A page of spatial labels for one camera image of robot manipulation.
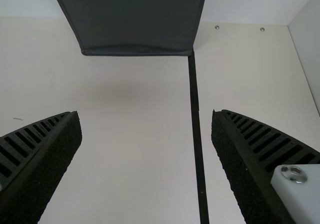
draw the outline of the metal rivet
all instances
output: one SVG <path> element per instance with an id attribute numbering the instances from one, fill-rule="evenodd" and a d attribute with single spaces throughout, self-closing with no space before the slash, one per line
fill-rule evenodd
<path id="1" fill-rule="evenodd" d="M 295 183 L 305 183 L 308 180 L 307 174 L 295 165 L 285 165 L 281 168 L 282 175 Z"/>

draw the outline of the white backdrop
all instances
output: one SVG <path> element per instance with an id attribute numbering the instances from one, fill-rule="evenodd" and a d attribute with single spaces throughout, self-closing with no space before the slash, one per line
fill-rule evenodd
<path id="1" fill-rule="evenodd" d="M 205 0 L 202 21 L 288 25 L 308 0 Z M 56 0 L 0 0 L 0 16 L 61 17 Z"/>

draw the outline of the black foam pad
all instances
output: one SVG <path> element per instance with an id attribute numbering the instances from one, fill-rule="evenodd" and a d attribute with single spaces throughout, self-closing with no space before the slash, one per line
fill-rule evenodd
<path id="1" fill-rule="evenodd" d="M 81 144 L 78 114 L 66 112 L 0 138 L 0 223 L 37 223 Z"/>
<path id="2" fill-rule="evenodd" d="M 268 125 L 228 110 L 212 116 L 212 143 L 247 223 L 294 223 L 270 184 L 283 164 L 320 163 L 320 153 Z"/>

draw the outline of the white wall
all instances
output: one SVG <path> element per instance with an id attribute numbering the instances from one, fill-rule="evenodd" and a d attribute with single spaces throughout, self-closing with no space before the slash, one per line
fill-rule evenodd
<path id="1" fill-rule="evenodd" d="M 202 21 L 288 25 L 308 0 L 205 0 Z M 0 16 L 61 17 L 56 0 L 0 0 Z"/>
<path id="2" fill-rule="evenodd" d="M 195 40 L 211 223 L 244 223 L 211 141 L 212 111 L 229 109 L 320 151 L 320 118 L 286 26 L 201 23 Z"/>
<path id="3" fill-rule="evenodd" d="M 289 29 L 315 104 L 320 110 L 320 0 L 310 0 Z"/>
<path id="4" fill-rule="evenodd" d="M 308 0 L 205 0 L 202 21 L 288 25 Z"/>

